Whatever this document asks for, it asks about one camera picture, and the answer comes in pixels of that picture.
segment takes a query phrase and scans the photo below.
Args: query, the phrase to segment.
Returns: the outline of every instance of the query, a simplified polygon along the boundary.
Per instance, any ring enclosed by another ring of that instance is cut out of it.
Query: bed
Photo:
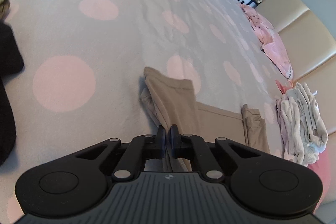
[[[275,80],[287,80],[236,0],[10,1],[25,68],[3,79],[17,140],[0,167],[2,224],[20,215],[14,186],[27,169],[111,137],[155,134],[139,99],[145,66],[191,79],[201,103],[258,108],[281,156]]]

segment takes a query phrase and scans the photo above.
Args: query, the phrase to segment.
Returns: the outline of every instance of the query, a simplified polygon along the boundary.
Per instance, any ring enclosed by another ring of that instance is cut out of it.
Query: beige cloth
[[[207,142],[226,137],[269,153],[265,120],[258,109],[244,105],[242,115],[205,105],[196,102],[191,80],[168,78],[150,67],[145,67],[143,74],[147,88],[141,100],[155,124],[161,124],[166,133],[176,124],[180,134],[199,135]],[[170,156],[163,167],[169,172],[190,170],[188,161],[176,161]]]

